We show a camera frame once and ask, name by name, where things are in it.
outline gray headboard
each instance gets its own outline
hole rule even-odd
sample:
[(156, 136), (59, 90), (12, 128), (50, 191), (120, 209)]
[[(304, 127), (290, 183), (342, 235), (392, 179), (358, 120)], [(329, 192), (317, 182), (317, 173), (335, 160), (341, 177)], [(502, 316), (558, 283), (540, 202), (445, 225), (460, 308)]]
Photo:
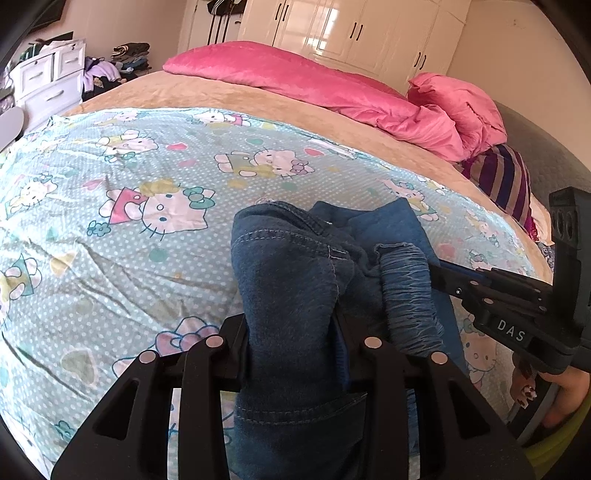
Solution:
[(565, 187), (591, 192), (591, 171), (565, 146), (527, 118), (496, 103), (507, 130), (510, 147), (516, 149), (530, 171), (531, 191), (546, 208), (548, 195)]

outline white dresser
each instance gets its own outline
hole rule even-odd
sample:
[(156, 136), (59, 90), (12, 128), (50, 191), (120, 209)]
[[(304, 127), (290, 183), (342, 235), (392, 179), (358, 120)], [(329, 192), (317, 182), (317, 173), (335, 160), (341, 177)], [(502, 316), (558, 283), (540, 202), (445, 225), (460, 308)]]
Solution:
[(85, 43), (75, 40), (49, 48), (10, 73), (14, 99), (25, 112), (24, 132), (82, 102)]

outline fingernail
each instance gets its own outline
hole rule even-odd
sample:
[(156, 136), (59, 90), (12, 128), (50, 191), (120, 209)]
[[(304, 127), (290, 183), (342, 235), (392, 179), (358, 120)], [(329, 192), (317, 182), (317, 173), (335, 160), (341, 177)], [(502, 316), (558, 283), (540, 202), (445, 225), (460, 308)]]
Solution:
[(525, 398), (530, 401), (535, 400), (538, 397), (538, 394), (535, 392), (535, 388), (530, 385), (524, 386), (521, 390), (521, 393), (525, 395)]

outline light blue polka dot sheet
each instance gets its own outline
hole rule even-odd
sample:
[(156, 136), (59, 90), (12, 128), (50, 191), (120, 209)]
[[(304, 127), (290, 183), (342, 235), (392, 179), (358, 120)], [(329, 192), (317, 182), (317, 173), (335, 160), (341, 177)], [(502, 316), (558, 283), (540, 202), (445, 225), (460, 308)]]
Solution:
[[(135, 355), (186, 351), (241, 311), (229, 249), (238, 210), (272, 200), (371, 210), (398, 197), (440, 258), (534, 273), (500, 216), (291, 125), (207, 108), (53, 117), (0, 169), (0, 414), (48, 477)], [(500, 346), (459, 307), (457, 317), (472, 381), (506, 413)], [(222, 400), (231, 467), (233, 397)]]

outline purple striped fabric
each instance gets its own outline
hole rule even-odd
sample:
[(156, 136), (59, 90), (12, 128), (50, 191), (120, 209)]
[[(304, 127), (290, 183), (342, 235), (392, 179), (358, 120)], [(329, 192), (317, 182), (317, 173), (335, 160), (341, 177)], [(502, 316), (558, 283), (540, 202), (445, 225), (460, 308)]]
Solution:
[(519, 152), (507, 144), (495, 145), (456, 168), (537, 240), (530, 208), (530, 174)]

